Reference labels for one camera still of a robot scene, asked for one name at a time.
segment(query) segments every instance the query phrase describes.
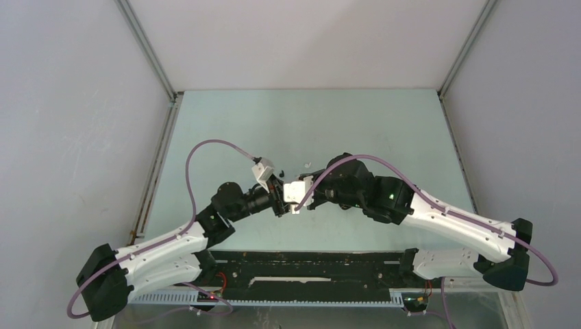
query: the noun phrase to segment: white robotic arm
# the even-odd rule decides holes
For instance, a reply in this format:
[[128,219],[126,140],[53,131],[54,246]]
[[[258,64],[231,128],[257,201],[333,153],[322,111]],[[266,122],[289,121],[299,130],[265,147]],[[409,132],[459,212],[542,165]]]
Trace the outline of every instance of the white robotic arm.
[[[331,160],[327,167],[346,156],[350,155],[344,154]],[[313,186],[313,182],[323,170],[301,175],[296,181],[283,185],[273,175],[274,166],[270,161],[256,158],[255,163],[252,171],[257,185],[243,193],[236,183],[222,184],[212,197],[211,204],[197,214],[196,222],[116,251],[111,250],[109,245],[95,249],[77,277],[79,286],[108,264],[123,260],[92,281],[82,292],[93,320],[100,321],[116,314],[144,293],[172,284],[192,282],[199,276],[213,276],[213,258],[207,249],[234,233],[231,222],[268,208],[279,217],[288,212],[296,213],[301,200],[305,201],[308,210],[314,210],[326,202],[338,204],[342,209],[361,208],[366,216],[375,221],[431,230],[466,246],[462,250],[444,252],[406,250],[399,270],[406,280],[483,276],[497,287],[522,290],[528,272],[526,250],[505,239],[502,234],[448,216],[447,211],[470,215],[506,234],[524,234],[529,236],[530,241],[532,224],[528,221],[493,221],[457,209],[422,191],[433,202],[444,207],[445,211],[441,212],[431,207],[403,181],[373,176],[358,160],[335,168],[328,176],[323,176],[317,186]]]

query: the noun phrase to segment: gray wall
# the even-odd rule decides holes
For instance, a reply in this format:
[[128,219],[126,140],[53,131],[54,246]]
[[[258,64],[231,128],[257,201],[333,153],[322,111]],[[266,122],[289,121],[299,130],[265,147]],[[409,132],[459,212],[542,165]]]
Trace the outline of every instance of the gray wall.
[[113,1],[0,3],[0,327],[89,328],[66,303],[127,241],[168,99]]
[[[578,328],[581,1],[501,1],[445,104],[480,211],[534,222],[560,283],[528,285],[535,328]],[[531,277],[549,279],[532,259]]]

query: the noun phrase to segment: light blue table surface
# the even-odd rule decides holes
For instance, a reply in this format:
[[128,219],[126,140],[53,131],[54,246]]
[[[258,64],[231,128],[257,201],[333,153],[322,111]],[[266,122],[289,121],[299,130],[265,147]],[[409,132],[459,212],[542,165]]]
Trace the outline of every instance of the light blue table surface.
[[[455,206],[471,204],[435,90],[223,90],[185,93],[146,229],[146,239],[191,218],[186,157],[198,142],[220,138],[272,160],[285,180],[324,168],[343,152],[379,156],[416,185]],[[218,186],[255,184],[252,162],[225,145],[194,154],[190,176],[198,209]],[[366,162],[376,175],[393,175]],[[234,224],[236,233],[213,249],[397,251],[459,245],[435,233],[376,223],[361,210],[325,204],[281,218],[271,210]]]

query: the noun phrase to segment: white wall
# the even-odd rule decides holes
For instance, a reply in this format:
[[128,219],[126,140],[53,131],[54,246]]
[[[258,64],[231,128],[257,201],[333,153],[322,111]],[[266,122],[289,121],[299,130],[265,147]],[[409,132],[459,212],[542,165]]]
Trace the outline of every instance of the white wall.
[[89,328],[66,303],[127,241],[168,99],[111,0],[2,1],[0,44],[0,327]]
[[486,0],[133,0],[176,90],[440,88]]
[[[446,101],[480,210],[534,223],[556,287],[528,285],[535,328],[578,328],[581,2],[501,1]],[[533,278],[548,279],[532,258]]]

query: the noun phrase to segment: black connector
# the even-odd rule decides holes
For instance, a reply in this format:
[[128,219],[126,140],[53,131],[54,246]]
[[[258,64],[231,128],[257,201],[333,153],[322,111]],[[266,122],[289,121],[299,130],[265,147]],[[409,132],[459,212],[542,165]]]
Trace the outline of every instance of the black connector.
[[[115,252],[109,244],[95,248],[77,276],[77,286],[80,287],[89,277],[115,260]],[[115,265],[95,278],[83,290],[82,296],[91,319],[99,322],[121,312],[131,291],[133,286],[127,285],[125,270]]]

